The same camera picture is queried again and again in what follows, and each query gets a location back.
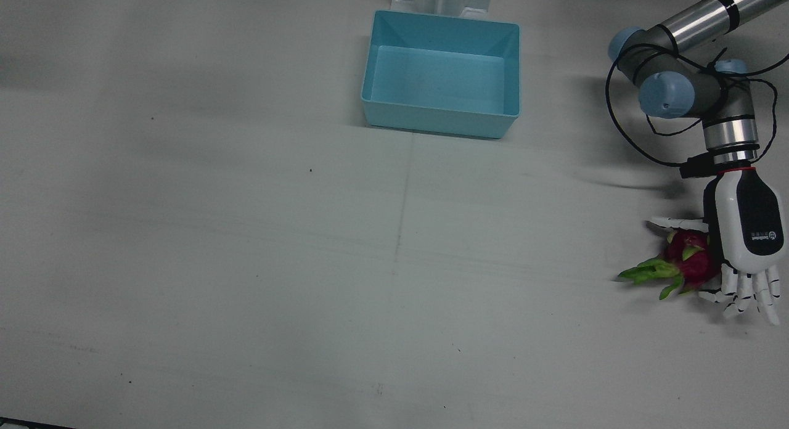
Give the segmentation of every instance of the logo on robot hand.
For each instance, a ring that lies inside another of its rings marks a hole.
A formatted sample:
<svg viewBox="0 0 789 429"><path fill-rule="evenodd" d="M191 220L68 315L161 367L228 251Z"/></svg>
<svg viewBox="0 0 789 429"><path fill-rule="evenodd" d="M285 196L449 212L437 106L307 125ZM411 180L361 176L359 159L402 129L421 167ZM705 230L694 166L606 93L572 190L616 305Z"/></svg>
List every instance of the logo on robot hand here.
<svg viewBox="0 0 789 429"><path fill-rule="evenodd" d="M778 235L777 235L777 233L775 233L775 232L773 232L771 230L770 232L754 232L754 233L751 233L750 234L750 238L753 241L764 241L764 240L771 240L771 241L773 241L773 240L778 238Z"/></svg>

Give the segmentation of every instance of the silver metal arm segment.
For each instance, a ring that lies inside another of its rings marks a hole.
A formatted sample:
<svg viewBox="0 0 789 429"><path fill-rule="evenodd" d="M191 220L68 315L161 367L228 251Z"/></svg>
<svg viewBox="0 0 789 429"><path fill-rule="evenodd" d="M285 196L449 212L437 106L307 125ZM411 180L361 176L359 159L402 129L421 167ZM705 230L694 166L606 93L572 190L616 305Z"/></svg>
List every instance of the silver metal arm segment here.
<svg viewBox="0 0 789 429"><path fill-rule="evenodd" d="M685 52L712 41L787 0L702 0L659 25L674 38L676 51Z"/></svg>

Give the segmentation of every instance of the robot finger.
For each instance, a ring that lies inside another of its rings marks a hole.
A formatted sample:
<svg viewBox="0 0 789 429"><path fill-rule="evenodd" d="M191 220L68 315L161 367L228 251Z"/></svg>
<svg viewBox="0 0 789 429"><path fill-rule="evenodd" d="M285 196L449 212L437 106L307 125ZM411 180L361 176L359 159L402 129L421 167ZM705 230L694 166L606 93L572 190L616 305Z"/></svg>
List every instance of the robot finger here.
<svg viewBox="0 0 789 429"><path fill-rule="evenodd" d="M738 272L728 264L721 265L721 291L724 295L733 296L737 292Z"/></svg>
<svg viewBox="0 0 789 429"><path fill-rule="evenodd" d="M753 299L753 281L750 274L740 272L737 278L737 295L735 300L724 309L725 317L733 317L746 311Z"/></svg>
<svg viewBox="0 0 789 429"><path fill-rule="evenodd" d="M770 295L770 288L767 286L767 274L755 274L753 276L753 294L756 297L756 308L772 325L778 325L778 314L775 313L775 308L772 304L772 295Z"/></svg>
<svg viewBox="0 0 789 429"><path fill-rule="evenodd" d="M778 266L772 266L767 269L767 285L770 288L770 294L775 299L781 296L781 283L778 276Z"/></svg>
<svg viewBox="0 0 789 429"><path fill-rule="evenodd" d="M713 303L722 303L729 297L724 295L721 289L704 289L698 291L698 297L702 300L712 301Z"/></svg>
<svg viewBox="0 0 789 429"><path fill-rule="evenodd" d="M665 216L653 216L649 222L661 227L662 229L685 229L708 232L709 226L702 220L682 220L676 218L665 218Z"/></svg>

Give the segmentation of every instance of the black cable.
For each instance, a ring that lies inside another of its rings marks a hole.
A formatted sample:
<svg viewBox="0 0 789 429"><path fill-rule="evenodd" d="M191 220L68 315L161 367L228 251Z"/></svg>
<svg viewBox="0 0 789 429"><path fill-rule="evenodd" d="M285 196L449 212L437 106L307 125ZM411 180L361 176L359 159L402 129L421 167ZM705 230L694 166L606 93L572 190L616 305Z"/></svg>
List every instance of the black cable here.
<svg viewBox="0 0 789 429"><path fill-rule="evenodd" d="M714 63L712 63L712 62L710 64L708 64L707 67L704 67L701 64L695 63L693 60L688 59L687 57L685 57L683 55L680 55L680 53L678 53L676 51L673 51L673 50L669 50L668 48L665 48L665 47L661 47L660 45L635 44L635 45L629 46L628 48L626 48L622 52L620 52L619 55L617 56L617 58L614 60L613 64L611 65L611 69L609 69L608 76L606 77L606 80L605 80L605 102L606 102L606 106L608 107L608 114L611 117L611 122L614 123L614 126L616 127L617 131L619 131L619 133L622 134L622 137L626 140L626 142L628 142L629 145L631 145L634 149L636 149L636 151L638 151L640 154L642 154L642 156L644 156L645 158L651 160L652 162L654 162L656 164L663 165L663 166L666 166L666 167L680 167L682 165L682 163L671 162L671 161L666 161L666 160L660 160L660 159L650 155L649 153L647 153L642 148L640 148L639 145L637 145L634 142L634 140L631 139L631 137L629 137L629 135L626 133L626 131L624 131L624 129L622 128L622 125L619 123L619 120L617 120L617 117L614 114L614 109L613 109L613 106L611 104L611 79L612 79L612 77L614 75L614 70L616 70L617 66L619 65L619 61L621 61L622 58L627 53L629 53L631 50L634 50L635 48L640 48L640 47L651 48L653 50L657 50L658 52L662 52L664 54L671 55L672 57L674 57L676 59L679 59L679 60L683 61L684 63L687 63L691 67L698 69L702 73L710 73L710 75L715 76L721 82L727 81L727 80L728 81L732 81L732 84L729 84L729 86L721 85L721 90L722 90L721 98L725 98L726 94L727 94L727 90L732 88L732 86L736 86L736 84L738 84L738 81L736 81L733 78L744 78L746 81L754 81L755 83L763 83L763 84L766 84L766 86L769 86L770 89L772 89L772 92L773 92L772 136L770 137L770 141L769 141L769 143L767 143L767 146L764 148L764 150L759 155L759 157L754 160L754 162L762 159L764 154L767 153L767 151L769 150L770 146L772 145L773 140L775 140L775 135L777 135L777 117L775 117L775 108L777 108L777 104L778 104L778 90L769 81L766 81L764 79L750 78L750 77L751 76L756 76L756 75L761 75L762 73L766 73L766 72L769 72L770 70L774 70L777 67L780 67L781 65L786 63L787 60L789 60L789 55L784 56L784 58L780 59L780 61L778 61L777 63L772 64L771 66L766 67L766 68L761 69L761 70L758 70L756 72L752 72L752 73L722 73L722 72L719 72L719 71L715 70ZM722 50L721 53L718 54L717 57L720 58L721 55L724 52L725 52L725 48L724 48L724 50ZM690 126L688 126L688 128L685 128L682 131L673 132L673 133L670 133L670 134L661 134L660 132L658 132L654 128L654 125L653 125L652 121L649 120L649 117L647 117L647 122L648 122L649 126L651 127L651 129L652 129L654 134L658 134L660 136L673 136L675 134L680 134L680 133L683 133L685 131L688 131L688 129L690 129L693 126L697 125L699 122L701 122L701 120L696 121L695 123L691 124Z"/></svg>
<svg viewBox="0 0 789 429"><path fill-rule="evenodd" d="M611 115L611 122L614 122L614 126L619 131L619 133L622 134L622 137L625 139L625 141L648 160L651 160L655 164L664 165L666 167L679 167L682 165L682 163L659 160L640 148L639 145L637 145L633 139L629 137L625 129L622 128L622 125L620 125L619 120L616 119L616 115L614 114L614 108L611 105L611 77L614 75L614 70L616 70L616 66L619 65L620 59L622 59L625 53L628 53L633 47L630 47L626 49L625 52L619 54L619 56L614 60L614 63L611 64L611 70L608 71L608 77L605 79L605 103L606 106L608 106L608 114Z"/></svg>
<svg viewBox="0 0 789 429"><path fill-rule="evenodd" d="M777 63L772 64L769 67L764 67L761 70L756 70L756 71L753 71L753 72L750 72L750 73L725 73L725 75L732 76L734 78L750 78L751 76L758 76L758 75L763 75L764 73L767 73L767 72L771 72L772 70L775 70L778 67L781 67L783 64L786 63L786 61L789 61L789 54L784 56Z"/></svg>
<svg viewBox="0 0 789 429"><path fill-rule="evenodd" d="M770 83L770 81L767 81L766 79L746 78L746 80L750 81L751 83L765 84L772 90L772 134L770 135L770 140L767 141L767 145L764 146L764 150L761 151L759 157L753 160L753 162L757 162L767 154L767 151L772 146L772 142L775 140L775 137L778 134L778 119L775 116L775 108L778 106L778 89L775 88L774 84Z"/></svg>
<svg viewBox="0 0 789 429"><path fill-rule="evenodd" d="M680 129L680 131L673 131L671 133L661 133L657 131L657 129L655 128L655 124L652 123L652 118L650 118L649 115L646 115L646 122L649 124L649 128L652 129L653 134L656 134L658 136L668 137L668 136L676 136L678 134L685 133L689 129L694 128L694 126L698 126L698 124L701 123L701 119L696 120L694 123L690 124L690 126L687 126L686 128Z"/></svg>

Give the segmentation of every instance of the black band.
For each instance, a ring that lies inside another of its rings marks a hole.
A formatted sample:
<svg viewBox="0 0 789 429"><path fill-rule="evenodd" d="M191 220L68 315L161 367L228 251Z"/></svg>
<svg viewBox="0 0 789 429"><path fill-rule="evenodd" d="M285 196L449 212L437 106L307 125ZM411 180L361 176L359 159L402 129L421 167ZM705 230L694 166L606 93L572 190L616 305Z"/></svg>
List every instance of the black band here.
<svg viewBox="0 0 789 429"><path fill-rule="evenodd" d="M742 152L747 150L758 150L760 146L755 142L746 142L745 144L730 145L721 149L710 150L709 154L712 157L725 155L732 152Z"/></svg>
<svg viewBox="0 0 789 429"><path fill-rule="evenodd" d="M756 117L754 115L737 115L737 116L730 116L727 118L721 118L719 120L712 120L712 121L702 121L701 126L702 128L709 128L710 126L716 126L722 123L728 123L729 121L741 121L741 120L755 120Z"/></svg>
<svg viewBox="0 0 789 429"><path fill-rule="evenodd" d="M739 27L739 8L737 8L737 4L735 0L716 0L726 8L726 12L729 14L729 31L733 31L735 28Z"/></svg>
<svg viewBox="0 0 789 429"><path fill-rule="evenodd" d="M658 24L655 27L660 28L664 32L666 32L666 36L668 36L668 41L671 41L671 50L674 51L674 55L679 55L679 46L677 46L677 39L674 38L674 35L671 34L671 30L666 27L666 25Z"/></svg>

